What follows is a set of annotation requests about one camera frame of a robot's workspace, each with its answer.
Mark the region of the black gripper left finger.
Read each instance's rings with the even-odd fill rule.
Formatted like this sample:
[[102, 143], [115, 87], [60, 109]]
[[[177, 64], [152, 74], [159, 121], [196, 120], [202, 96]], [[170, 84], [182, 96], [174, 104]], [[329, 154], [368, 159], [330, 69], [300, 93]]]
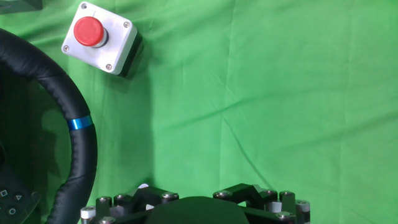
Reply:
[[81, 224], [145, 223], [156, 206], [179, 199], [179, 194], [141, 184], [128, 194], [102, 196], [80, 210]]

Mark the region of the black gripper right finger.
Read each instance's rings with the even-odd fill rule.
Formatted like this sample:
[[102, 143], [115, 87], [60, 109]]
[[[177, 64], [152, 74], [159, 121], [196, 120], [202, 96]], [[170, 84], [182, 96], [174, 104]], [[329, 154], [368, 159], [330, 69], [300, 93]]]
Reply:
[[263, 189], [237, 184], [213, 193], [213, 198], [233, 203], [249, 224], [310, 224], [310, 202], [289, 190]]

